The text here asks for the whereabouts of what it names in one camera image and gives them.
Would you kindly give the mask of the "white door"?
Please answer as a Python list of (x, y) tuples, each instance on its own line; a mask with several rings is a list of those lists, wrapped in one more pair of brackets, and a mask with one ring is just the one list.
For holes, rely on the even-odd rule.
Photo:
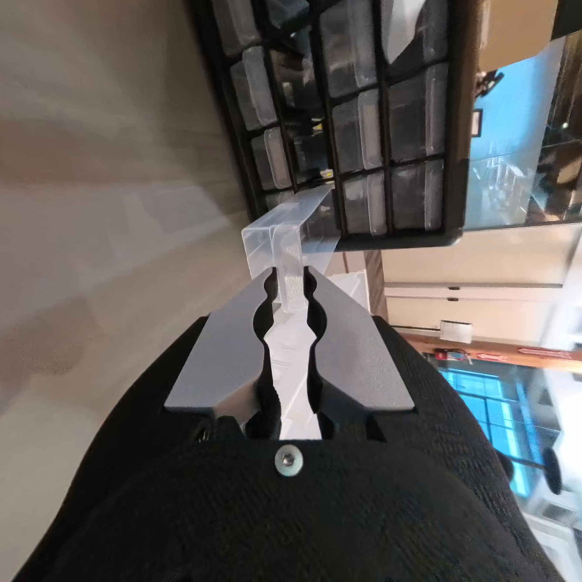
[(472, 231), (447, 247), (383, 250), (385, 282), (557, 285), (580, 230), (572, 224)]
[(475, 338), (538, 343), (554, 305), (513, 300), (464, 300), (388, 297), (392, 326), (439, 329), (441, 321), (471, 324)]

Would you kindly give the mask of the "beige rounded wooden board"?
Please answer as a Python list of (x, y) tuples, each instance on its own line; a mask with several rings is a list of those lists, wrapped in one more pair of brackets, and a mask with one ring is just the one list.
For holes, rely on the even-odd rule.
[(478, 69), (531, 58), (550, 43), (558, 1), (481, 1)]

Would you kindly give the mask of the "black drawer cabinet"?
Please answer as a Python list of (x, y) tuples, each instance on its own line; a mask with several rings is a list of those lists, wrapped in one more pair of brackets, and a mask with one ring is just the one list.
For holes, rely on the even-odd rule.
[[(259, 213), (258, 185), (246, 134), (234, 105), (228, 66), (217, 36), (210, 1), (185, 1), (187, 14), (196, 32), (199, 46), (211, 79), (214, 96), (235, 156), (243, 195), (251, 219)], [(449, 1), (447, 120), (445, 137), (445, 177), (441, 229), (433, 232), (400, 231), (380, 237), (346, 235), (341, 223), (339, 250), (393, 250), (439, 247), (453, 244), (462, 235), (467, 200), (469, 172), (469, 118), (474, 103), (474, 76), (477, 68), (477, 17), (480, 1)]]

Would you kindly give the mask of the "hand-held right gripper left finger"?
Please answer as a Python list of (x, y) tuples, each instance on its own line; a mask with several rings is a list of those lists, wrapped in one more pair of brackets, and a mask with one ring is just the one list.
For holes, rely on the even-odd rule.
[(165, 400), (167, 411), (237, 421), (260, 411), (260, 390), (273, 389), (264, 338), (273, 326), (276, 295), (276, 270), (268, 267), (210, 313)]

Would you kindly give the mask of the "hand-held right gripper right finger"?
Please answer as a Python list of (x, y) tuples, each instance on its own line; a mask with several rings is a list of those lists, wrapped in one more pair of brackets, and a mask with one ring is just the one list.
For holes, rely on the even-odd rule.
[(414, 403), (372, 315), (313, 266), (304, 269), (309, 349), (307, 394), (328, 421), (408, 413)]

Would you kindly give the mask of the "rows of small clear drawers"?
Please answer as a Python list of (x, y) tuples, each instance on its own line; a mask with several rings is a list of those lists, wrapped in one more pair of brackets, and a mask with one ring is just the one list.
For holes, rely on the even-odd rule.
[(449, 1), (210, 1), (259, 213), (327, 183), (346, 235), (441, 229)]

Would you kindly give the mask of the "single clear plastic drawer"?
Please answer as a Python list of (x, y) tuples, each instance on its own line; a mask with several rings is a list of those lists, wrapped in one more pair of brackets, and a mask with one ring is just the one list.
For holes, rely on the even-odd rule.
[(332, 184), (303, 190), (242, 230), (252, 279), (275, 268), (277, 301), (286, 313), (307, 308), (304, 268), (324, 274), (340, 238)]

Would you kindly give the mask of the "whiteboard sign stand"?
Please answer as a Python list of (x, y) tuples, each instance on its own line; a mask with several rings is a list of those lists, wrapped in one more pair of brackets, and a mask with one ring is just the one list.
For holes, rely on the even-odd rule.
[(473, 341), (473, 324), (442, 319), (439, 338), (447, 342), (469, 345)]

